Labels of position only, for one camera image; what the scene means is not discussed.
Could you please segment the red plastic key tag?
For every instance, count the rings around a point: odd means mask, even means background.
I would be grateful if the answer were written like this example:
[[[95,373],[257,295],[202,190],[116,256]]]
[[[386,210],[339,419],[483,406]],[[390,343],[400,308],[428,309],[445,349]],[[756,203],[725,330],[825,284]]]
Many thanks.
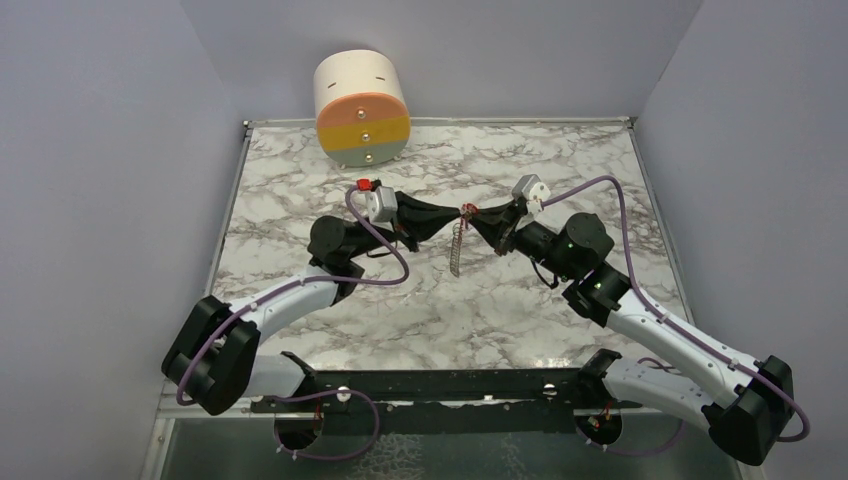
[[[460,207],[460,213],[463,219],[471,220],[479,214],[479,208],[472,203],[465,203]]]

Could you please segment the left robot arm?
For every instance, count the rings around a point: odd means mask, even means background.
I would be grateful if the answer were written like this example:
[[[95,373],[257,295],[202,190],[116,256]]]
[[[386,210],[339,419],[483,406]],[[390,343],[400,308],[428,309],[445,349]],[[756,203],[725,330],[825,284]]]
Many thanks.
[[[161,365],[177,387],[178,404],[219,415],[243,397],[276,395],[290,410],[306,408],[315,386],[305,367],[290,356],[261,356],[259,347],[295,321],[340,303],[359,285],[405,282],[410,267],[397,246],[415,252],[460,216],[456,207],[387,187],[367,192],[368,206],[360,213],[355,191],[345,194],[353,220],[324,215],[314,221],[311,258],[300,273],[246,298],[226,302],[209,295],[194,305]]]

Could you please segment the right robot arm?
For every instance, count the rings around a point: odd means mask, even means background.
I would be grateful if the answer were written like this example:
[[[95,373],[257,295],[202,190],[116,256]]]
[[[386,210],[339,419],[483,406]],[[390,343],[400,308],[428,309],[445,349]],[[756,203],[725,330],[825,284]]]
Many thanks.
[[[513,201],[462,217],[499,255],[517,251],[558,279],[579,316],[641,344],[668,361],[678,376],[650,374],[612,358],[577,380],[579,398],[600,407],[615,398],[674,415],[705,430],[726,454],[748,465],[764,463],[792,418],[791,367],[771,355],[758,360],[687,324],[635,286],[606,260],[614,246],[595,214],[572,215],[558,232],[526,223]]]

